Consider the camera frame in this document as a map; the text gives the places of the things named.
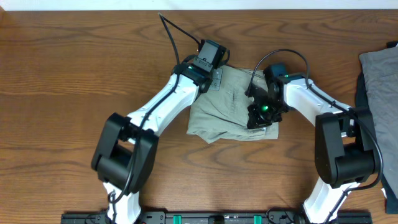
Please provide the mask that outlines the khaki green shorts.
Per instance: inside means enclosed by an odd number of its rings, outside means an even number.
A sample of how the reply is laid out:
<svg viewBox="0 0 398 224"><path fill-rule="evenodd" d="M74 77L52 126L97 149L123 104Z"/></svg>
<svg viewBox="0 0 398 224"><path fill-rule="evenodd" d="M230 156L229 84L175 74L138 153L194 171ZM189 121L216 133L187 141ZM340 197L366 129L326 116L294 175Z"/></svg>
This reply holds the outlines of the khaki green shorts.
<svg viewBox="0 0 398 224"><path fill-rule="evenodd" d="M279 125L248 129L248 106L245 95L252 70L222 67L221 87L201 94L190 107L187 134L197 135L208 144L219 139L258 141L277 139Z"/></svg>

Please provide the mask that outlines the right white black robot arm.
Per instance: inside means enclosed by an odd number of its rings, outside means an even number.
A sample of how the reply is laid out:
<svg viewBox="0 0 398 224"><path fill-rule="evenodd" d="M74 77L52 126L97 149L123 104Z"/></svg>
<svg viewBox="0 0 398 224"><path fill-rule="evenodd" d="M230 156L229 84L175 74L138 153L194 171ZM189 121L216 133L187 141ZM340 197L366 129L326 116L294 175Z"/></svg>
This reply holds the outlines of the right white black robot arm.
<svg viewBox="0 0 398 224"><path fill-rule="evenodd" d="M367 108L352 108L319 89L306 73L288 74L283 63L264 72L267 89L251 80L246 96L249 129L282 121L297 110L315 127L315 167L319 178L291 223L370 223L368 214L339 213L351 192L374 187L382 178L383 158L373 116Z"/></svg>

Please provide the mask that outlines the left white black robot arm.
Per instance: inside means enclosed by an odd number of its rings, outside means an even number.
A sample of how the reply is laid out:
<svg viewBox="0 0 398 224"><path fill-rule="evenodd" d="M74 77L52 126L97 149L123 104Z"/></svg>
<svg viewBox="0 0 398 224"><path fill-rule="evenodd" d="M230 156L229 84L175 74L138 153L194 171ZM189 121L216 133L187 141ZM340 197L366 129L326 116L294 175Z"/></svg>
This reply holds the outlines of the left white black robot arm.
<svg viewBox="0 0 398 224"><path fill-rule="evenodd" d="M91 168L108 194L109 223L138 220L139 192L153 170L160 135L199 94L209 90L214 75L229 57L226 47L202 40L198 54L174 66L169 81L155 97L126 116L113 113L105 121Z"/></svg>

